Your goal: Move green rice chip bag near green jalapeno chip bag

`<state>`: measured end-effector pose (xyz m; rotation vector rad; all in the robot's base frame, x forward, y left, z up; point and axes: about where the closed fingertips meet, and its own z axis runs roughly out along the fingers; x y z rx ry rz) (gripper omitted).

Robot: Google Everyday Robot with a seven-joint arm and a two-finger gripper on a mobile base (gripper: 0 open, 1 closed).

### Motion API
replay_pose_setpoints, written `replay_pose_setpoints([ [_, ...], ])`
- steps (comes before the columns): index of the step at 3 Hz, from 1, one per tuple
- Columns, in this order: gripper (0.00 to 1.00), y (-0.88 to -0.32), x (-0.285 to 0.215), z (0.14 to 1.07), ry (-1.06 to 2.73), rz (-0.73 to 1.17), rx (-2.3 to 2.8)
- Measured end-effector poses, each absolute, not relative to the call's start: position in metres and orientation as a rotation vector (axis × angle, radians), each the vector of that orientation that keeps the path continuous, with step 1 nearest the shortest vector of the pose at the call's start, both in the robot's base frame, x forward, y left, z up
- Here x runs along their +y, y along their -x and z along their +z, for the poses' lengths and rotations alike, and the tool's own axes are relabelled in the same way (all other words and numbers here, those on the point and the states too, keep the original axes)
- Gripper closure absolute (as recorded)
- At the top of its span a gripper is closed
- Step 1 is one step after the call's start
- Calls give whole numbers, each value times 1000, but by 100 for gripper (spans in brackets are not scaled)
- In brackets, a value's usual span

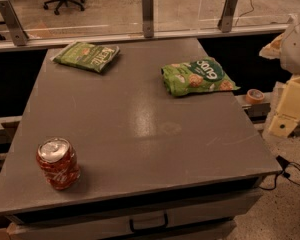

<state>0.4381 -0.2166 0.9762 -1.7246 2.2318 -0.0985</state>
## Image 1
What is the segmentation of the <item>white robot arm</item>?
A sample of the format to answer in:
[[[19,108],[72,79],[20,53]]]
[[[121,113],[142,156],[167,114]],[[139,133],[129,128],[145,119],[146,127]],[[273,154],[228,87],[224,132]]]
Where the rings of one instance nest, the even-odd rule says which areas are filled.
[[[300,13],[292,18],[281,35],[260,50],[259,55],[279,59],[281,68],[292,74],[284,84],[269,125],[271,134],[288,137],[300,122]]]

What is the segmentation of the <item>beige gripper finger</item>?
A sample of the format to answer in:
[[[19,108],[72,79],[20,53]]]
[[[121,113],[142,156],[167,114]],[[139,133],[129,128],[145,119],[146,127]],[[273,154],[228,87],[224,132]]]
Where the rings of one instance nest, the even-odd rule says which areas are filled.
[[[266,59],[279,59],[281,54],[282,39],[283,35],[278,35],[260,50],[259,55]]]
[[[269,126],[269,133],[288,137],[300,122],[300,76],[293,75],[284,89]]]

